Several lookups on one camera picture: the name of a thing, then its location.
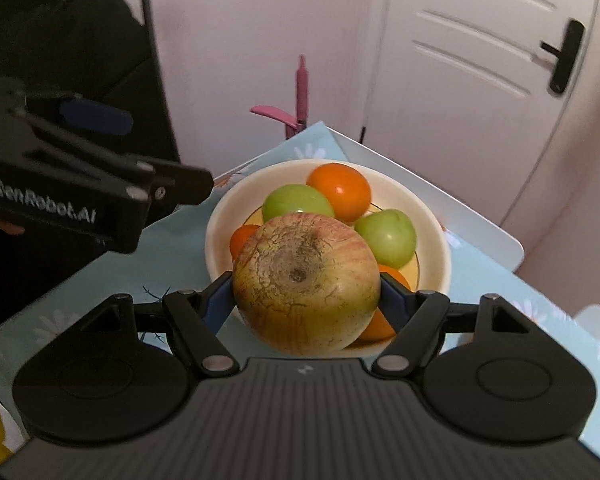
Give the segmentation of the blue daisy tablecloth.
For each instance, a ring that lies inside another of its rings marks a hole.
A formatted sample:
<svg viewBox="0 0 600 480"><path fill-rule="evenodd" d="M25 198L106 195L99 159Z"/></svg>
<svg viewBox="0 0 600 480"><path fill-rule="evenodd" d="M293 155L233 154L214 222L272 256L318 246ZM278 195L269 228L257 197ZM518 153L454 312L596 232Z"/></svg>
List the blue daisy tablecloth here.
<svg viewBox="0 0 600 480"><path fill-rule="evenodd" d="M308 132L223 174L216 190L202 205L183 207L148 228L134 254L110 252L104 255L2 325L0 464L27 440L10 394L18 368L114 292L129 292L136 299L147 300L152 295L161 296L167 290L204 288L210 282L204 264L204 233L220 198L244 177L267 166L297 159L350 162L327 127L316 124ZM444 228L452 257L452 299L469 302L477 300L484 292L499 292L590 370L596 381L597 400L581 439L600 456L600 342L512 271Z"/></svg>

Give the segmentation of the black floor stand pole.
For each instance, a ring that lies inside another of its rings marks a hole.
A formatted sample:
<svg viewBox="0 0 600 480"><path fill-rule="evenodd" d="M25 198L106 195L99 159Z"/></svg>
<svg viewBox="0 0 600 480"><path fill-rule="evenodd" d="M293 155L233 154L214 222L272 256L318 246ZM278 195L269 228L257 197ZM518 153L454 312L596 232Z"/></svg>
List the black floor stand pole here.
<svg viewBox="0 0 600 480"><path fill-rule="evenodd" d="M160 99L160 108L163 121L166 124L166 128L169 131L170 147L172 152L172 159L176 162L181 161L180 152L178 151L178 144L176 143L175 134L173 131L172 120L169 113L168 102L166 102L166 92L164 92L164 84L162 79L162 70L159 60L159 52L157 47L157 37L154 26L154 16L152 15L151 0L140 0L142 6L143 19L147 32L150 52L151 52L151 63L154 68L155 80L158 89L158 96Z"/></svg>

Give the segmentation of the cream yellow cartoon plate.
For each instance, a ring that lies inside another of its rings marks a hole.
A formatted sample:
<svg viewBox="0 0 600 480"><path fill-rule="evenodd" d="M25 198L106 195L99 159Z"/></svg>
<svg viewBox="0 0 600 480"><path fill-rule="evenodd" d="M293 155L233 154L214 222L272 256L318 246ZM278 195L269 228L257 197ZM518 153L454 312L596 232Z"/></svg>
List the cream yellow cartoon plate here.
<svg viewBox="0 0 600 480"><path fill-rule="evenodd" d="M262 168L226 191L204 239L210 278L238 276L230 315L285 356L367 356L384 344L353 348L380 298L380 272L362 236L334 217L288 212L262 222L238 258L230 236L259 212L265 197L298 184L317 162L293 160Z"/></svg>

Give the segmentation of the pink handled broom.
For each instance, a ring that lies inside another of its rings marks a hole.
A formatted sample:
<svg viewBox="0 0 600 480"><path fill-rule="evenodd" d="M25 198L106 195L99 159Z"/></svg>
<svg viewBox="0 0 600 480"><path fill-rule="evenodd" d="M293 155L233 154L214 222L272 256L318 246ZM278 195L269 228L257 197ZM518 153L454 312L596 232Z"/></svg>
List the pink handled broom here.
<svg viewBox="0 0 600 480"><path fill-rule="evenodd" d="M299 55L299 65L296 70L296 119L297 131L306 128L309 116L309 72L306 68L306 56Z"/></svg>

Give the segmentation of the green apple in plate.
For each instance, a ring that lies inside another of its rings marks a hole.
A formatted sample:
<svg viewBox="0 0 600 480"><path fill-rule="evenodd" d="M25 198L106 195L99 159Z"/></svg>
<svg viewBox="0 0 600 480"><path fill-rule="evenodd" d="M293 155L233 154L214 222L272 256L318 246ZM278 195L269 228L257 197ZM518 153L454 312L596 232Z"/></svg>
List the green apple in plate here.
<svg viewBox="0 0 600 480"><path fill-rule="evenodd" d="M417 234L410 217L397 209L384 209L355 222L354 229L366 241L376 261L401 269L415 255Z"/></svg>

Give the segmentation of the white panel door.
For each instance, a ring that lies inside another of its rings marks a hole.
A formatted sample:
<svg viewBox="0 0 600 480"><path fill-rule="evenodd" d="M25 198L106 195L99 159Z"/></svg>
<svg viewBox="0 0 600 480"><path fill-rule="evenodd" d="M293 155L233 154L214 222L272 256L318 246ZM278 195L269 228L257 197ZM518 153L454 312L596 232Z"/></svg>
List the white panel door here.
<svg viewBox="0 0 600 480"><path fill-rule="evenodd" d="M597 0L389 0L365 143L502 222L569 100ZM570 20L567 90L548 88Z"/></svg>

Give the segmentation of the large orange tangerine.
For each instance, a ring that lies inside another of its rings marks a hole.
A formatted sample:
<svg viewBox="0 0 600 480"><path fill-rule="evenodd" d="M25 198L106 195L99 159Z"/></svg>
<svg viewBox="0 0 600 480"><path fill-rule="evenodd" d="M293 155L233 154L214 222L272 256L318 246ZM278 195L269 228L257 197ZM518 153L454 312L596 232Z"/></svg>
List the large orange tangerine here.
<svg viewBox="0 0 600 480"><path fill-rule="evenodd" d="M370 208L370 184L350 166L339 162L318 166L309 174L306 184L327 198L335 217L344 223L354 223Z"/></svg>

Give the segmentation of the small orange tangerine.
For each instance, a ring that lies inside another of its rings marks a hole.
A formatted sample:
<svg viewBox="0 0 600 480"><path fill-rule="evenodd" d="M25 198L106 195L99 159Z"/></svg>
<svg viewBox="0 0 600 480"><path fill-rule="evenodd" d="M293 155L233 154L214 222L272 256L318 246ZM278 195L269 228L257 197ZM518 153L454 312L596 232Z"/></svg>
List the small orange tangerine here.
<svg viewBox="0 0 600 480"><path fill-rule="evenodd" d="M230 255L233 260L237 259L242 248L244 248L250 239L250 236L257 232L258 229L259 226L257 224L244 224L232 234L228 248L230 248Z"/></svg>

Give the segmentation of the black fabric chair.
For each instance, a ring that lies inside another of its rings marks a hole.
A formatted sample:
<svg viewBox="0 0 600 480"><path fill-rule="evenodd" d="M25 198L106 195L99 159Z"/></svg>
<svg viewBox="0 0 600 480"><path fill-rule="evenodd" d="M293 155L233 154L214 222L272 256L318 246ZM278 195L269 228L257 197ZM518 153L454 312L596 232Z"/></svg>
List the black fabric chair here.
<svg viewBox="0 0 600 480"><path fill-rule="evenodd" d="M124 0L0 0L0 77L132 114L124 136L66 129L122 154L173 160L145 26Z"/></svg>

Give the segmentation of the large yellow-red apple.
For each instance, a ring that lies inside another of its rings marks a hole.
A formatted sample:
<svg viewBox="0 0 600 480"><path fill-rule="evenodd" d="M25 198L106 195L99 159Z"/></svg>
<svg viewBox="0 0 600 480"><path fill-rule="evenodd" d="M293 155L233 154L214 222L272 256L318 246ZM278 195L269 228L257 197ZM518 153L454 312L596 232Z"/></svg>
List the large yellow-red apple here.
<svg viewBox="0 0 600 480"><path fill-rule="evenodd" d="M290 356L328 356L353 344L379 304L376 259L350 226L294 212L265 222L233 264L245 324Z"/></svg>

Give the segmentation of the green apple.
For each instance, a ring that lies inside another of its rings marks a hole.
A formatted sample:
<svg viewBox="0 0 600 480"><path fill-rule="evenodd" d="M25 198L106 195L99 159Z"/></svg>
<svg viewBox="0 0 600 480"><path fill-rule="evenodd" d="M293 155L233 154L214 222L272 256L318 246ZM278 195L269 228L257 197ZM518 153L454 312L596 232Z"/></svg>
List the green apple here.
<svg viewBox="0 0 600 480"><path fill-rule="evenodd" d="M266 196L261 210L264 222L292 212L335 217L328 199L321 192L306 184L285 184L276 188Z"/></svg>
<svg viewBox="0 0 600 480"><path fill-rule="evenodd" d="M401 269L415 255L417 234L410 217L397 209L384 209L355 222L354 229L366 241L376 261Z"/></svg>

